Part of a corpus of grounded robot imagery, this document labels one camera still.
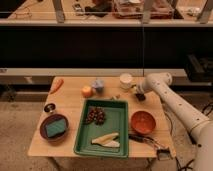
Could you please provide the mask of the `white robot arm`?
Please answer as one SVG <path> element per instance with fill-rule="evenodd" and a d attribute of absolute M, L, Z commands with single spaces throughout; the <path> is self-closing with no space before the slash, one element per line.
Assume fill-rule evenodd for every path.
<path fill-rule="evenodd" d="M 168 105 L 196 142 L 193 171 L 213 171 L 213 120 L 176 94 L 171 83 L 170 73 L 151 73 L 136 83 L 133 90 L 139 94 L 154 91 Z"/>

